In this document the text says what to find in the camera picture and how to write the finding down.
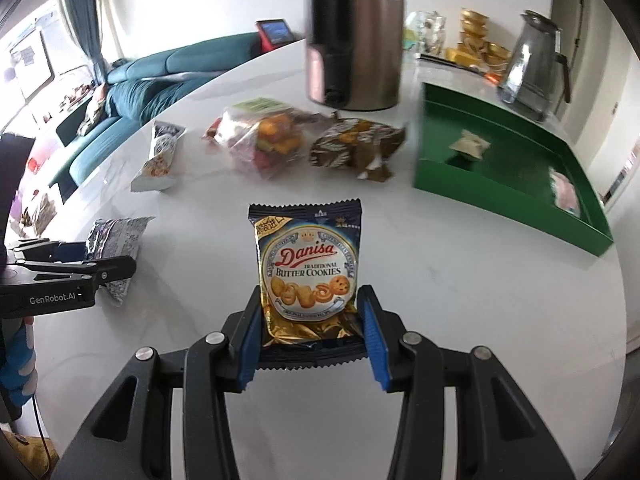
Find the blue gloved hand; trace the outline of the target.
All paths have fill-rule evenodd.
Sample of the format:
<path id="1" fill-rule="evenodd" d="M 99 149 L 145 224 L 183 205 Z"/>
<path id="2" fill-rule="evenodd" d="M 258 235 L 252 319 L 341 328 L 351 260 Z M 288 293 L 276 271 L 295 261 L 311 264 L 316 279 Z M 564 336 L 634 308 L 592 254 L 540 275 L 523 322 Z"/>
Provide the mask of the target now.
<path id="1" fill-rule="evenodd" d="M 1 321 L 1 399 L 10 419 L 34 396 L 38 373 L 34 318 Z"/>

